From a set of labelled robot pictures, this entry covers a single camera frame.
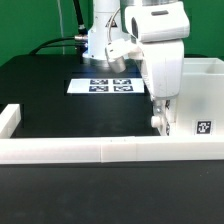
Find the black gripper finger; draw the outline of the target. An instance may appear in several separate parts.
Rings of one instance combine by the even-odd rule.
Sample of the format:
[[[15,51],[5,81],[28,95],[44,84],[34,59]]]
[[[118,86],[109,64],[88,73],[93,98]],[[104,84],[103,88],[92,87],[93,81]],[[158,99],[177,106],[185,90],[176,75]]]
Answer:
[[[158,115],[164,112],[164,102],[162,100],[153,101],[153,114]]]

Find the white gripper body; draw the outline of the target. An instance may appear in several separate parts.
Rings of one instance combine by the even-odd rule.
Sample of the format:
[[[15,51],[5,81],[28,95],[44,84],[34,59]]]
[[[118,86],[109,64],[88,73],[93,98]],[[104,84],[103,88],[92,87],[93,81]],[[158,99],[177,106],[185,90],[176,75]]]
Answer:
[[[182,40],[139,44],[140,73],[154,100],[175,98],[180,91],[184,44]]]

